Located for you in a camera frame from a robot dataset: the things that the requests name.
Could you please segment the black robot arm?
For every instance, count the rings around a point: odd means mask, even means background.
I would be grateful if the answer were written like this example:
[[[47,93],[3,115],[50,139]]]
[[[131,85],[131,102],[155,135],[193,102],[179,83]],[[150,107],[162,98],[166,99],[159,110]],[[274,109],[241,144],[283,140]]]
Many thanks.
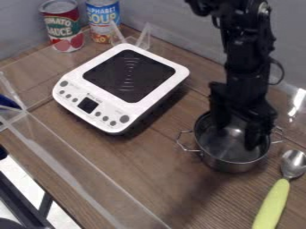
[[[226,54],[226,82],[210,83],[210,115],[218,129],[234,117],[246,121],[243,144],[251,150],[262,144],[274,128],[277,110],[266,101],[273,85],[270,69],[277,40],[271,30],[267,0],[186,0],[195,15],[211,17],[221,30]]]

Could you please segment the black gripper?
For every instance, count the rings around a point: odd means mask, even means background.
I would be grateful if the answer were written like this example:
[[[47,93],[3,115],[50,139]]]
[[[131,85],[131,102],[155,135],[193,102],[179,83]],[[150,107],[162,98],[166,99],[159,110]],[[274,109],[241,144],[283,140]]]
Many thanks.
[[[210,83],[210,115],[218,130],[222,130],[238,115],[246,122],[245,148],[267,147],[278,113],[266,101],[270,64],[250,72],[238,72],[226,67],[226,82]]]

